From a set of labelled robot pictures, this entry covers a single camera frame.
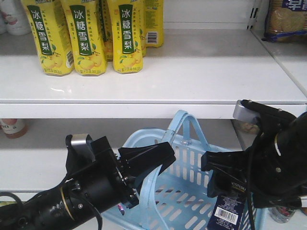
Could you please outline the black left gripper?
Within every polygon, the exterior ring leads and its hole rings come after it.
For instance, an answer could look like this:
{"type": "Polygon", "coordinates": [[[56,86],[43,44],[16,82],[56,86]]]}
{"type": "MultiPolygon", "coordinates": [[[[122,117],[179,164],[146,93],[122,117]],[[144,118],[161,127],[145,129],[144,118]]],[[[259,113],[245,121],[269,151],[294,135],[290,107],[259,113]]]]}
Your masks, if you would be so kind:
{"type": "Polygon", "coordinates": [[[119,158],[106,137],[92,141],[91,148],[97,168],[90,201],[98,210],[108,210],[118,203],[133,208],[146,201],[156,177],[176,160],[168,142],[122,147],[118,149],[119,158]]]}

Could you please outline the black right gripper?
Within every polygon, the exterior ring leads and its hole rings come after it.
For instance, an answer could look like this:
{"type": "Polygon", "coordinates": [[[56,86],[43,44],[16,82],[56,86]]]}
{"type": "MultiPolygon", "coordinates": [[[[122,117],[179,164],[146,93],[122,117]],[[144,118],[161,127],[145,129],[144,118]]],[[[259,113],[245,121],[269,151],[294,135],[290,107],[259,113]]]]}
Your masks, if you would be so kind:
{"type": "MultiPolygon", "coordinates": [[[[201,170],[214,170],[207,196],[230,196],[245,193],[248,154],[244,151],[206,151],[201,170]]],[[[276,136],[273,143],[262,145],[251,167],[251,190],[256,208],[307,206],[307,138],[276,136]]]]}

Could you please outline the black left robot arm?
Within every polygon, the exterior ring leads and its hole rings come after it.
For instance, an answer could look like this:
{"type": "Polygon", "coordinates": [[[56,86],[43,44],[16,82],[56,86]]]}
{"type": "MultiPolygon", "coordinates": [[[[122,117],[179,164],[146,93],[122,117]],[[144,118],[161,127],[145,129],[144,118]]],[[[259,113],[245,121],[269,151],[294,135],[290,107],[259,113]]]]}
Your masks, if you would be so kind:
{"type": "Polygon", "coordinates": [[[57,186],[26,202],[1,192],[14,199],[0,209],[1,229],[71,230],[92,218],[101,229],[103,212],[117,204],[129,209],[137,206],[144,179],[153,170],[163,172],[176,159],[168,142],[120,148],[116,155],[106,137],[92,140],[87,136],[79,146],[76,137],[68,135],[66,147],[67,172],[57,186]]]}

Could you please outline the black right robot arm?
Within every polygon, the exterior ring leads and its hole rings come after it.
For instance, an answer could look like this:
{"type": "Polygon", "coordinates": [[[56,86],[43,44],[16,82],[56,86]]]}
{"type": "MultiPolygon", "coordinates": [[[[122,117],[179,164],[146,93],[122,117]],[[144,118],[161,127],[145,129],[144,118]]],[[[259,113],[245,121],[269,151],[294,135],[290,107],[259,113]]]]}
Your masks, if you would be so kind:
{"type": "Polygon", "coordinates": [[[233,117],[255,124],[260,130],[246,150],[205,152],[201,170],[212,171],[208,197],[243,188],[252,193],[256,208],[306,207],[306,113],[295,116],[251,100],[239,100],[233,117]]]}

